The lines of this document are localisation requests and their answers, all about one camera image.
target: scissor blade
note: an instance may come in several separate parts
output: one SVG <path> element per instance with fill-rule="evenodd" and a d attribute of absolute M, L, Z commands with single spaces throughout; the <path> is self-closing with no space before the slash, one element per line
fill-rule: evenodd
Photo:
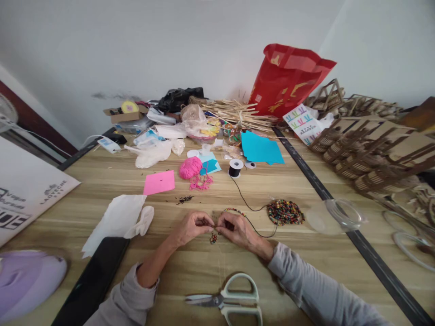
<path fill-rule="evenodd" d="M 223 298 L 220 298 L 220 296 L 211 296 L 211 295 L 193 295 L 186 297 L 186 303 L 190 305 L 195 306 L 201 306 L 201 307 L 218 307 L 221 302 L 223 301 Z"/>

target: black plastic bag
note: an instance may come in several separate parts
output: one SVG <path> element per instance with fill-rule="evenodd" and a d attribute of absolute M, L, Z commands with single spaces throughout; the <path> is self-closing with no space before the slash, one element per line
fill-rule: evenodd
<path fill-rule="evenodd" d="M 181 111 L 181 105 L 189 104 L 189 97 L 194 96 L 198 98 L 204 98 L 204 90 L 202 87 L 196 88 L 178 88 L 171 89 L 162 97 L 156 106 L 156 109 L 163 113 L 176 113 Z"/>

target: white scissors handle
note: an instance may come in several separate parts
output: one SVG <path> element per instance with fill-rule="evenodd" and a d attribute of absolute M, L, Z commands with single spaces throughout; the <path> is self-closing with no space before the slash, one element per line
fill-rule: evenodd
<path fill-rule="evenodd" d="M 263 316 L 261 315 L 260 307 L 250 308 L 250 307 L 236 307 L 236 306 L 223 306 L 221 309 L 221 314 L 224 315 L 227 320 L 228 326 L 232 326 L 228 316 L 231 313 L 245 314 L 245 315 L 256 315 L 258 320 L 258 326 L 263 326 Z"/>
<path fill-rule="evenodd" d="M 245 293 L 245 292 L 229 292 L 228 287 L 230 286 L 231 282 L 234 281 L 236 278 L 243 277 L 246 278 L 249 283 L 251 283 L 252 286 L 252 293 Z M 237 273 L 230 277 L 227 284 L 225 284 L 225 287 L 221 291 L 221 295 L 224 297 L 224 299 L 242 299 L 242 300 L 255 300 L 255 302 L 258 302 L 260 300 L 260 297 L 258 296 L 258 289 L 255 285 L 254 280 L 252 277 L 245 273 Z"/>
<path fill-rule="evenodd" d="M 236 278 L 246 278 L 249 281 L 249 283 L 251 283 L 252 293 L 229 292 L 228 287 Z M 258 301 L 260 300 L 260 297 L 258 295 L 258 289 L 254 280 L 252 279 L 252 277 L 250 277 L 245 273 L 237 273 L 231 276 L 227 284 L 221 291 L 221 295 L 223 296 L 224 300 L 225 299 L 254 300 L 256 303 L 258 303 Z M 225 319 L 227 320 L 229 326 L 232 326 L 230 319 L 228 318 L 228 315 L 231 313 L 256 315 L 258 320 L 258 325 L 259 326 L 263 325 L 263 316 L 261 314 L 260 307 L 243 307 L 239 305 L 235 306 L 235 305 L 223 303 L 220 309 L 221 309 L 221 313 L 224 315 Z"/>

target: scissors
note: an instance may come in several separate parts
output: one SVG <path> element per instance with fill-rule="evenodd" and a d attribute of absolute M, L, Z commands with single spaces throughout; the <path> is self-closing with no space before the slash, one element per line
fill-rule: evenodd
<path fill-rule="evenodd" d="M 246 278 L 251 284 L 253 292 L 229 292 L 228 287 L 236 278 Z M 237 273 L 230 277 L 227 284 L 225 284 L 225 287 L 219 294 L 196 294 L 186 296 L 186 303 L 201 307 L 218 307 L 221 314 L 223 314 L 227 320 L 229 326 L 232 326 L 228 318 L 231 313 L 256 315 L 258 326 L 262 326 L 263 317 L 261 315 L 261 309 L 256 305 L 259 299 L 257 286 L 255 285 L 254 280 L 245 273 Z M 255 305 L 255 307 L 244 307 L 239 300 L 250 301 Z"/>

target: purple object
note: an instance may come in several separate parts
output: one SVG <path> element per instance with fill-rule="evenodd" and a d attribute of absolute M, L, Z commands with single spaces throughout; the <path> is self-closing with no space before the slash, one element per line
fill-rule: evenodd
<path fill-rule="evenodd" d="M 0 324 L 43 303 L 58 288 L 66 271 L 63 258 L 43 251 L 0 254 Z"/>

